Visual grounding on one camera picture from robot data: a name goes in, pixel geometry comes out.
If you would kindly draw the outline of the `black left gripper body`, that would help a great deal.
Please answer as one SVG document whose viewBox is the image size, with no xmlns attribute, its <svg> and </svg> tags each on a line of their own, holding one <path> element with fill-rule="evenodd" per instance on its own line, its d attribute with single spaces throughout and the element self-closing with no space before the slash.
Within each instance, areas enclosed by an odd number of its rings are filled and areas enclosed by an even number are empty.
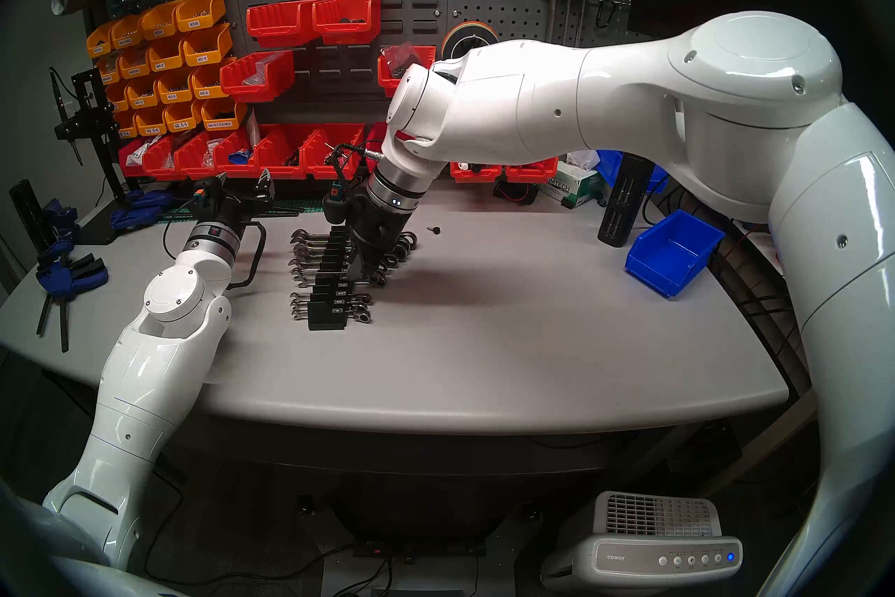
<svg viewBox="0 0 895 597">
<path fill-rule="evenodd" d="M 246 228 L 272 210 L 273 200 L 266 196 L 265 199 L 254 199 L 254 189 L 244 196 L 227 192 L 217 205 L 217 223 L 228 228 Z"/>
</svg>

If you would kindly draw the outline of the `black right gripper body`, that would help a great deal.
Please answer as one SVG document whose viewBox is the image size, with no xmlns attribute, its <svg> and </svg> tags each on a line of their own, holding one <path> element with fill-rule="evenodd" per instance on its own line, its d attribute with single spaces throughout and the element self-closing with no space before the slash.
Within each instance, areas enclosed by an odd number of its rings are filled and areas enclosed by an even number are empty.
<svg viewBox="0 0 895 597">
<path fill-rule="evenodd" d="M 391 251 L 416 210 L 416 193 L 407 196 L 388 188 L 370 191 L 357 186 L 346 200 L 346 227 L 362 260 L 381 260 Z"/>
</svg>

